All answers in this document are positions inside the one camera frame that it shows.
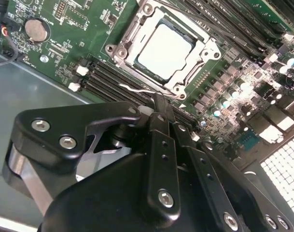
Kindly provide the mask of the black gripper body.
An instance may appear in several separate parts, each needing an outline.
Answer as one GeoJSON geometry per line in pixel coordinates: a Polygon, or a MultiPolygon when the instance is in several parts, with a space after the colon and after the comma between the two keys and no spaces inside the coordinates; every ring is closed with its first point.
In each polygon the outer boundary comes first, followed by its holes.
{"type": "MultiPolygon", "coordinates": [[[[146,157],[126,156],[60,193],[42,232],[157,232],[141,212],[146,157]]],[[[214,232],[211,213],[187,171],[178,170],[181,215],[168,232],[214,232]]]]}

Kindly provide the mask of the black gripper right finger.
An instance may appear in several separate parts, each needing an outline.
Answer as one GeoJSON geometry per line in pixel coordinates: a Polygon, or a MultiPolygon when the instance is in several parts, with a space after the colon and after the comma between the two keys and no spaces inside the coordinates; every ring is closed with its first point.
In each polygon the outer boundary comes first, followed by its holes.
{"type": "Polygon", "coordinates": [[[205,144],[196,147],[188,127],[175,119],[170,103],[166,103],[166,115],[177,153],[207,204],[205,215],[213,232],[294,232],[291,221],[245,174],[205,144]]]}

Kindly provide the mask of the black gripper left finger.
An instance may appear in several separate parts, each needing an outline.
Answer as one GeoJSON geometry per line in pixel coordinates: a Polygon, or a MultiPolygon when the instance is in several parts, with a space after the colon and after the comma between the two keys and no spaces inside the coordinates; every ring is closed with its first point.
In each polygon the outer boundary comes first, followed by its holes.
{"type": "Polygon", "coordinates": [[[43,218],[55,198],[126,156],[146,157],[141,212],[151,222],[181,214],[175,139],[163,96],[153,108],[127,101],[26,110],[14,119],[4,179],[43,218]]]}

